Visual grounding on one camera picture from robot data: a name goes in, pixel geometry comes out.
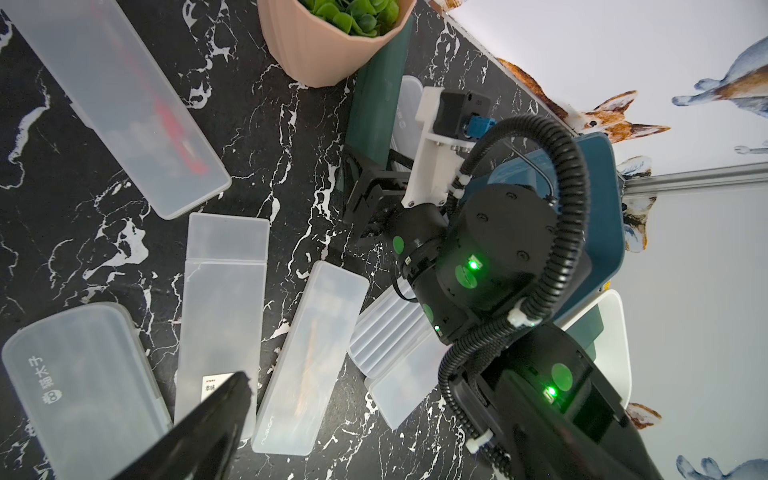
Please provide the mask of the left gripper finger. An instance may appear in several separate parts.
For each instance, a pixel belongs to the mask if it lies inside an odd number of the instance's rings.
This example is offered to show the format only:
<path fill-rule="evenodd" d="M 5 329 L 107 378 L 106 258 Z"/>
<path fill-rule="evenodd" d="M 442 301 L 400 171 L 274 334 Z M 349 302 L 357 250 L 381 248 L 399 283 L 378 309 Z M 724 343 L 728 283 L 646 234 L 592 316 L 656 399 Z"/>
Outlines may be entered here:
<path fill-rule="evenodd" d="M 251 405 L 238 371 L 126 467 L 118 479 L 226 479 Z"/>

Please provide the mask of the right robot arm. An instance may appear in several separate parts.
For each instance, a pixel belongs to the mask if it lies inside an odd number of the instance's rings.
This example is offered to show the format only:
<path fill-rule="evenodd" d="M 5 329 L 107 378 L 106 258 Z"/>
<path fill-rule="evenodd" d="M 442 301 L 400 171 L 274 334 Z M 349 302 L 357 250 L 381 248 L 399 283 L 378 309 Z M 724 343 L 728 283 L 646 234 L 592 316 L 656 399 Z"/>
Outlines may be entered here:
<path fill-rule="evenodd" d="M 345 153 L 345 219 L 382 237 L 447 346 L 433 381 L 466 448 L 500 479 L 656 479 L 627 396 L 559 326 L 615 273 L 619 182 L 603 133 L 570 136 L 545 117 L 493 126 L 438 184 L 402 204 L 416 163 Z"/>

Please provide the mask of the dark green case with pens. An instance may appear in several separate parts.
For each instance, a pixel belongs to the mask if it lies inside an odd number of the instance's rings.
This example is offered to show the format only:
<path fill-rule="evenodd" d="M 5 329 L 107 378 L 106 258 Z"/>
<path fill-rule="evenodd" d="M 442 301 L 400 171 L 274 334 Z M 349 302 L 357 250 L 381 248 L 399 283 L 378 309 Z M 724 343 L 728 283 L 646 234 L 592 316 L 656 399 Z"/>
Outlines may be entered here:
<path fill-rule="evenodd" d="M 567 325 L 565 331 L 578 343 L 592 360 L 597 360 L 597 347 L 595 342 L 603 334 L 605 329 L 600 308 L 594 306 L 586 311 L 578 319 L 574 318 Z"/>

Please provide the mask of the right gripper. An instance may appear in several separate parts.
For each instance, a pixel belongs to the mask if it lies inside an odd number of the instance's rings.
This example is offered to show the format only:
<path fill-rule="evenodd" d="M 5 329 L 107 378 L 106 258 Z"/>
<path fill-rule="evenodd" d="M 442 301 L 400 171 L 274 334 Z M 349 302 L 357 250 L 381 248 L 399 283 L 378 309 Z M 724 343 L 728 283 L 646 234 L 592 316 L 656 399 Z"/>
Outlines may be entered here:
<path fill-rule="evenodd" d="M 357 149 L 343 151 L 343 223 L 355 245 L 441 244 L 447 223 L 439 206 L 403 205 L 408 171 L 390 170 Z"/>

